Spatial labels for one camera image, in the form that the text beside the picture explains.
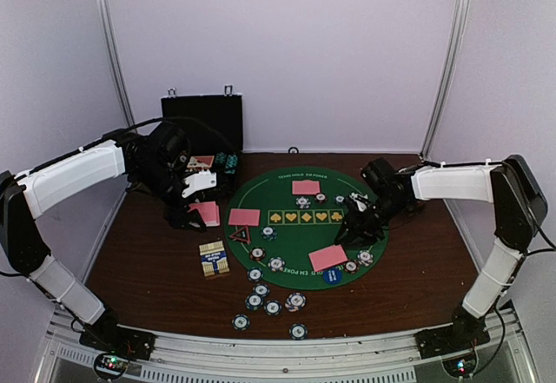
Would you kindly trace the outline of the dealt red card bottom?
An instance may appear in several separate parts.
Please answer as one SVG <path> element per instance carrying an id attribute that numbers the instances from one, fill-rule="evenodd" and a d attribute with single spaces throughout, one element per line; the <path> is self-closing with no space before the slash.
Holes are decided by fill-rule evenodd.
<path id="1" fill-rule="evenodd" d="M 341 245 L 332 245 L 316 250 L 309 253 L 308 257 L 315 272 L 338 266 L 348 260 Z"/>

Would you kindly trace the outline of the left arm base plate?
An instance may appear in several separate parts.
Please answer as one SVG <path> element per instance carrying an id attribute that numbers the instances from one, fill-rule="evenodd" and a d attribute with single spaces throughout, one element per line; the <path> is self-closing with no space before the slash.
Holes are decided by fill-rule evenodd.
<path id="1" fill-rule="evenodd" d="M 118 328 L 116 337 L 108 343 L 101 342 L 97 337 L 85 331 L 79 343 L 96 350 L 114 353 L 129 360 L 149 360 L 154 349 L 156 336 L 153 333 L 137 331 L 130 328 Z"/>

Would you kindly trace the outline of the blue tan chips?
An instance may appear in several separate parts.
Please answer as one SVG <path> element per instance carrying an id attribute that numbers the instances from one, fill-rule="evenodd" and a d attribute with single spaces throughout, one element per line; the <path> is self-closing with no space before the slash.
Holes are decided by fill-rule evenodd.
<path id="1" fill-rule="evenodd" d="M 374 255 L 368 250 L 360 250 L 357 254 L 357 262 L 360 266 L 370 267 L 374 263 Z"/>

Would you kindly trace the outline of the dealt red card top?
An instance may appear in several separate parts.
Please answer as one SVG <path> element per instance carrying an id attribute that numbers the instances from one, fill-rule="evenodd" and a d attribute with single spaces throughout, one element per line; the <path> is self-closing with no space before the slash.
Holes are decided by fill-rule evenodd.
<path id="1" fill-rule="evenodd" d="M 303 180 L 292 181 L 293 195 L 318 195 L 321 192 L 319 181 Z"/>

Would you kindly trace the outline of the red-backed card deck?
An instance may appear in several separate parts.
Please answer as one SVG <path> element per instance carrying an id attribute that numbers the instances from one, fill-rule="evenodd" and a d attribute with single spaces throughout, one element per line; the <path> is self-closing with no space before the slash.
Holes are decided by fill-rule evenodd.
<path id="1" fill-rule="evenodd" d="M 215 201 L 192 203 L 189 211 L 197 210 L 207 227 L 219 227 L 221 225 L 220 209 Z"/>

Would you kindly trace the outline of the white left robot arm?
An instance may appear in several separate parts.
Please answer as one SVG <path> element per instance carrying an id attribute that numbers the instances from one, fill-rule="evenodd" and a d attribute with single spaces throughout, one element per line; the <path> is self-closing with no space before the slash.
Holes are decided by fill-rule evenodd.
<path id="1" fill-rule="evenodd" d="M 67 309 L 107 352 L 125 342 L 116 314 L 52 254 L 37 222 L 85 190 L 125 176 L 166 205 L 174 227 L 201 227 L 201 217 L 189 204 L 216 185 L 216 175 L 178 168 L 179 155 L 187 150 L 186 134 L 162 122 L 148 135 L 117 129 L 31 170 L 1 174 L 1 245 L 14 273 Z"/>

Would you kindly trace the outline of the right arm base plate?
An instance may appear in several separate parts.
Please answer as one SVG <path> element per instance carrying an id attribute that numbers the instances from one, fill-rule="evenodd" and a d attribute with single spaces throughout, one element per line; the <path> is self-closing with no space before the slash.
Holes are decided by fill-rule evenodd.
<path id="1" fill-rule="evenodd" d="M 486 331 L 478 332 L 476 336 L 458 337 L 452 326 L 424 329 L 414 338 L 423 360 L 471 349 L 491 340 Z"/>

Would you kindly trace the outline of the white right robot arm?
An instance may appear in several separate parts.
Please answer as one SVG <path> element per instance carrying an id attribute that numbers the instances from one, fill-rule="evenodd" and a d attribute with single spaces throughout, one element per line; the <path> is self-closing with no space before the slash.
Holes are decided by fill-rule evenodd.
<path id="1" fill-rule="evenodd" d="M 384 158 L 369 162 L 361 177 L 373 198 L 352 193 L 335 243 L 346 248 L 384 239 L 390 221 L 421 202 L 444 201 L 481 269 L 445 333 L 453 349 L 479 334 L 478 322 L 513 284 L 531 242 L 543 235 L 548 202 L 523 155 L 499 161 L 428 162 L 394 168 Z"/>

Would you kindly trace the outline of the green blue chip mat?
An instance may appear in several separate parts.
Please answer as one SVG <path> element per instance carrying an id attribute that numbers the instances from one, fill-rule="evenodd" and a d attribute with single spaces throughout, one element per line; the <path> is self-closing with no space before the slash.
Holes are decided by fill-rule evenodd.
<path id="1" fill-rule="evenodd" d="M 337 205 L 343 206 L 343 205 L 346 203 L 346 197 L 345 197 L 344 195 L 336 195 L 336 196 L 334 197 L 334 202 L 335 202 Z"/>

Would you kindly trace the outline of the blue small blind button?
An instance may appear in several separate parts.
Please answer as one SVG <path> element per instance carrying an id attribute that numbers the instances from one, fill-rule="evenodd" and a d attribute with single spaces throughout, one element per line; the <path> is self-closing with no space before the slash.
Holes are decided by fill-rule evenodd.
<path id="1" fill-rule="evenodd" d="M 322 279 L 330 286 L 339 285 L 342 281 L 342 278 L 342 271 L 337 267 L 327 269 L 322 274 Z"/>

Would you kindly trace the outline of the blue tan chip stack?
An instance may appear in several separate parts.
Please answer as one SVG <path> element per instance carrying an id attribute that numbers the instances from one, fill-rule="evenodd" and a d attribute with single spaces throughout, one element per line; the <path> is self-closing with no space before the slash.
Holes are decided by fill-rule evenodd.
<path id="1" fill-rule="evenodd" d="M 295 292 L 290 294 L 285 302 L 285 307 L 289 312 L 298 312 L 306 306 L 307 298 L 304 294 Z"/>

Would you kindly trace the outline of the blue tan chips mat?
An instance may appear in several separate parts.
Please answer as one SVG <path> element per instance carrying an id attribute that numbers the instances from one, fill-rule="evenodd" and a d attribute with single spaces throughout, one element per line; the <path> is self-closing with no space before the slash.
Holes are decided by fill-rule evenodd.
<path id="1" fill-rule="evenodd" d="M 285 269 L 286 262 L 281 257 L 272 257 L 268 261 L 268 268 L 272 272 L 281 272 Z"/>
<path id="2" fill-rule="evenodd" d="M 299 208 L 308 208 L 310 206 L 310 201 L 304 196 L 297 197 L 295 203 Z"/>

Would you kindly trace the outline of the black orange chips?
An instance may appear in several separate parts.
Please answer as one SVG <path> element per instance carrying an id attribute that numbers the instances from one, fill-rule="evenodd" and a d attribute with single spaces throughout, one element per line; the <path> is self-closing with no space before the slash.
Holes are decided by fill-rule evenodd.
<path id="1" fill-rule="evenodd" d="M 249 252 L 249 258 L 252 261 L 262 261 L 266 257 L 264 248 L 252 248 Z"/>
<path id="2" fill-rule="evenodd" d="M 316 195 L 314 196 L 314 199 L 315 199 L 315 201 L 316 201 L 317 203 L 322 204 L 322 203 L 325 203 L 325 202 L 327 201 L 328 198 L 327 198 L 327 196 L 326 196 L 325 194 L 319 193 L 319 194 L 316 194 Z"/>
<path id="3" fill-rule="evenodd" d="M 355 274 L 359 270 L 359 264 L 354 260 L 348 260 L 344 263 L 344 270 L 349 274 Z"/>

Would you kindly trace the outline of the dealt red card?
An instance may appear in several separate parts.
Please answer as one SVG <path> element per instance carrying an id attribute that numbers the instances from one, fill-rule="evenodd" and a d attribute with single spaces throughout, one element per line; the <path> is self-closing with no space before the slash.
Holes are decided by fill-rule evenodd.
<path id="1" fill-rule="evenodd" d="M 321 192 L 319 181 L 303 180 L 292 181 L 293 195 L 318 195 Z"/>
<path id="2" fill-rule="evenodd" d="M 348 260 L 341 245 L 332 245 L 316 250 L 309 253 L 308 257 L 315 272 L 338 266 Z"/>
<path id="3" fill-rule="evenodd" d="M 260 209 L 232 208 L 229 212 L 228 224 L 230 226 L 258 227 L 260 216 Z"/>

